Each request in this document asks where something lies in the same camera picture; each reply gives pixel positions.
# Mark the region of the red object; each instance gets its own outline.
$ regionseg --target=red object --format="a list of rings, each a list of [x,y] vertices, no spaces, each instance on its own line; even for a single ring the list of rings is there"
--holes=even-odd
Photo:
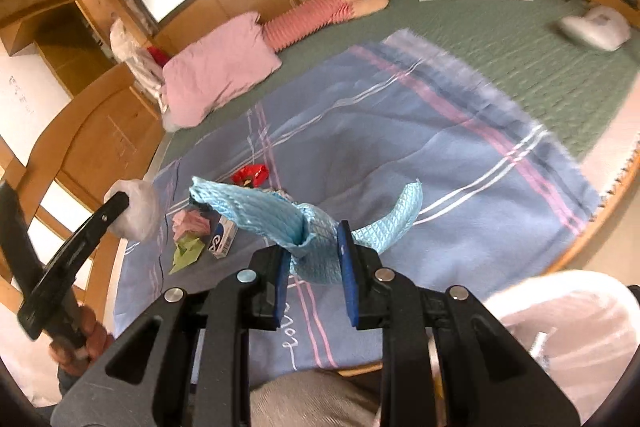
[[[239,185],[240,187],[256,188],[267,181],[268,178],[269,168],[263,163],[258,163],[242,167],[231,176],[231,181],[234,182],[234,185]]]
[[[161,68],[164,68],[164,65],[167,62],[169,62],[169,60],[171,60],[171,57],[167,55],[164,51],[162,51],[160,48],[156,48],[155,46],[149,46],[146,50],[149,52],[149,54],[151,55],[153,60],[156,62],[156,64]]]

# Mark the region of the blue mesh cloth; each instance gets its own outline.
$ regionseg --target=blue mesh cloth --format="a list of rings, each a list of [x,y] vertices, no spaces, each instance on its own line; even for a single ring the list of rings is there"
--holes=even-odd
[[[312,204],[294,204],[276,192],[210,182],[193,177],[190,195],[232,220],[239,228],[271,239],[289,250],[291,270],[310,282],[338,283],[337,221]],[[382,254],[414,223],[422,207],[420,182],[402,190],[391,212],[353,232],[359,245]]]

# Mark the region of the green mat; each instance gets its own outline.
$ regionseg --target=green mat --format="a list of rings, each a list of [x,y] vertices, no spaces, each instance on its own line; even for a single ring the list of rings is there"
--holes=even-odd
[[[183,156],[200,138],[322,60],[400,28],[476,68],[581,158],[622,105],[640,65],[637,33],[622,49],[604,54],[558,32],[560,18],[586,9],[583,0],[391,0],[382,12],[322,29],[284,50],[282,67],[267,80],[199,126],[178,131],[162,164]]]

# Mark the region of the human hand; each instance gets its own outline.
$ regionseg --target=human hand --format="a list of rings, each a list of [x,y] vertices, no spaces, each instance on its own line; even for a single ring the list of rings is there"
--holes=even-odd
[[[80,377],[114,342],[113,335],[107,333],[104,326],[97,321],[94,311],[88,306],[80,308],[80,330],[86,336],[84,347],[88,353],[88,359],[78,360],[71,349],[57,341],[49,344],[49,356],[73,377]]]

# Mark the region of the red cloth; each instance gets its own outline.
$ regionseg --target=red cloth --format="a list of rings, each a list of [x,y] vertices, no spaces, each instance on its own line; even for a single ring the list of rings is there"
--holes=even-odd
[[[156,64],[161,68],[164,68],[164,65],[167,62],[169,62],[169,60],[171,60],[171,57],[167,55],[164,51],[162,51],[160,48],[156,48],[155,46],[149,46],[147,47],[146,50],[149,52],[149,54],[151,55],[153,60],[156,62]]]
[[[329,24],[351,19],[353,8],[345,0],[308,0],[262,27],[262,37],[273,51],[301,41]]]

